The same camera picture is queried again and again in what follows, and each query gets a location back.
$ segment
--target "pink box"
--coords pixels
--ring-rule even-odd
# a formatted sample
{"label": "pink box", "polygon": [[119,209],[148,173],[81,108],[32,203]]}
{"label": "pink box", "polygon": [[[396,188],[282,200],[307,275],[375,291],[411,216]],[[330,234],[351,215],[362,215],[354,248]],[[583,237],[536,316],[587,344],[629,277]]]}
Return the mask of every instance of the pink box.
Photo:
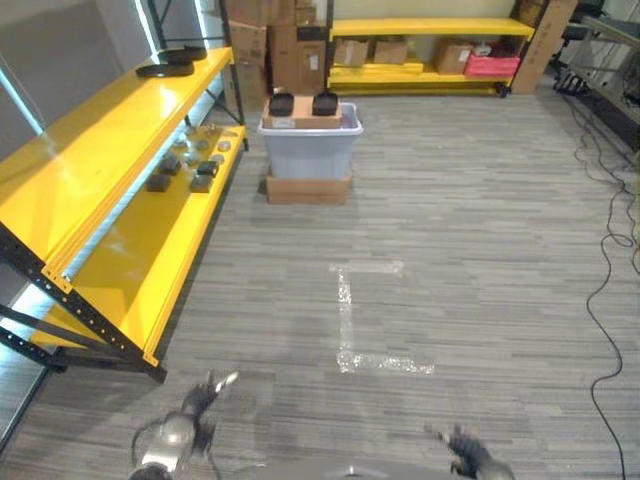
{"label": "pink box", "polygon": [[478,57],[472,53],[464,74],[468,77],[512,77],[519,64],[519,57]]}

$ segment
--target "shelf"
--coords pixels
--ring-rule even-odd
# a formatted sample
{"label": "shelf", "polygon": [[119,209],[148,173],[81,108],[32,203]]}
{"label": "shelf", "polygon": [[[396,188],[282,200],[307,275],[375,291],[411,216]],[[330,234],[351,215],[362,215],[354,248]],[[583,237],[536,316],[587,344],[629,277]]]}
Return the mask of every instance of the shelf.
{"label": "shelf", "polygon": [[531,39],[534,32],[511,18],[372,18],[334,20],[331,36],[513,35]]}
{"label": "shelf", "polygon": [[331,90],[341,95],[496,95],[492,83],[340,83]]}
{"label": "shelf", "polygon": [[61,273],[233,59],[210,50],[187,77],[131,71],[0,163],[0,221]]}
{"label": "shelf", "polygon": [[[225,161],[208,194],[189,191],[193,170],[184,163],[166,192],[151,193],[143,187],[73,279],[76,290],[144,350],[147,359],[162,336],[246,134],[244,127],[226,127],[225,132],[237,136],[220,137],[231,142],[231,149],[213,151],[224,155]],[[199,130],[190,141],[197,142],[203,135]],[[209,141],[213,144],[216,137]],[[45,321],[98,339],[58,305]],[[38,331],[31,340],[39,345],[74,346]]]}
{"label": "shelf", "polygon": [[402,83],[489,83],[509,82],[511,77],[467,77],[466,75],[441,75],[431,65],[424,65],[421,72],[415,70],[401,71],[402,65],[389,65],[385,68],[381,65],[364,65],[360,68],[336,66],[331,68],[329,85],[338,87],[343,84],[402,84]]}

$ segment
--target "gray plastic bin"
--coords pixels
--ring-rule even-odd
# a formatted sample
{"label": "gray plastic bin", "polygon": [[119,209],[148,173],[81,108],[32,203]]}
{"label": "gray plastic bin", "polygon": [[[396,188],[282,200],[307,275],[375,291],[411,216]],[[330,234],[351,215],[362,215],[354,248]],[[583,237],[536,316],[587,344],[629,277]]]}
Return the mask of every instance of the gray plastic bin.
{"label": "gray plastic bin", "polygon": [[342,124],[337,129],[297,130],[264,128],[271,174],[276,178],[331,178],[350,173],[350,157],[364,128],[353,103],[341,103]]}

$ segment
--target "plastic storage bin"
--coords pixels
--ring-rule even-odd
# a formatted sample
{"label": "plastic storage bin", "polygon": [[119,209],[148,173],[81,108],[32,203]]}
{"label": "plastic storage bin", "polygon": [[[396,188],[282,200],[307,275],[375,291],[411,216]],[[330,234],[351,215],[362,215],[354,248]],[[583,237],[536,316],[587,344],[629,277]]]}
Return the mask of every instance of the plastic storage bin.
{"label": "plastic storage bin", "polygon": [[342,124],[337,129],[297,130],[263,128],[276,178],[326,178],[341,180],[350,173],[350,157],[358,135],[364,128],[353,103],[341,103]]}
{"label": "plastic storage bin", "polygon": [[468,77],[512,77],[519,64],[518,57],[478,57],[471,54],[464,74]]}

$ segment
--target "brown cardboard box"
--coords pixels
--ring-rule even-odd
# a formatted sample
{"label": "brown cardboard box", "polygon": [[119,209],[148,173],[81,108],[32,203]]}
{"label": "brown cardboard box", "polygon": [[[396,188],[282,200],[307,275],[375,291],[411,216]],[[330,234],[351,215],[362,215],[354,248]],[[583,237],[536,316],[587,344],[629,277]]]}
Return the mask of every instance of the brown cardboard box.
{"label": "brown cardboard box", "polygon": [[[264,71],[260,65],[237,63],[240,97],[245,112],[259,112],[264,108],[267,99],[267,85]],[[231,111],[237,111],[235,88],[231,76],[231,68],[227,67],[223,74],[224,98]]]}
{"label": "brown cardboard box", "polygon": [[235,61],[264,65],[267,53],[267,27],[229,22],[229,28]]}
{"label": "brown cardboard box", "polygon": [[293,102],[293,112],[288,117],[272,117],[269,115],[268,106],[262,114],[264,128],[278,129],[335,129],[342,123],[342,109],[338,104],[335,115],[330,117],[313,116],[313,97],[309,95],[296,95]]}
{"label": "brown cardboard box", "polygon": [[269,25],[286,27],[296,23],[295,0],[270,0]]}
{"label": "brown cardboard box", "polygon": [[333,54],[333,62],[346,67],[361,67],[367,60],[369,41],[338,38]]}
{"label": "brown cardboard box", "polygon": [[404,40],[383,41],[376,40],[376,51],[373,63],[391,63],[402,65],[407,60],[409,46]]}
{"label": "brown cardboard box", "polygon": [[298,90],[297,27],[269,28],[269,54],[273,87],[295,93]]}
{"label": "brown cardboard box", "polygon": [[441,75],[462,75],[473,45],[457,38],[442,38],[436,47],[433,66]]}
{"label": "brown cardboard box", "polygon": [[298,27],[298,89],[319,93],[324,89],[326,27]]}
{"label": "brown cardboard box", "polygon": [[318,19],[315,5],[296,6],[296,25],[313,25]]}
{"label": "brown cardboard box", "polygon": [[229,20],[253,27],[266,27],[273,0],[224,0]]}
{"label": "brown cardboard box", "polygon": [[275,178],[267,175],[267,199],[275,205],[342,205],[347,201],[351,175],[342,180]]}
{"label": "brown cardboard box", "polygon": [[551,0],[511,84],[513,93],[533,93],[578,0]]}

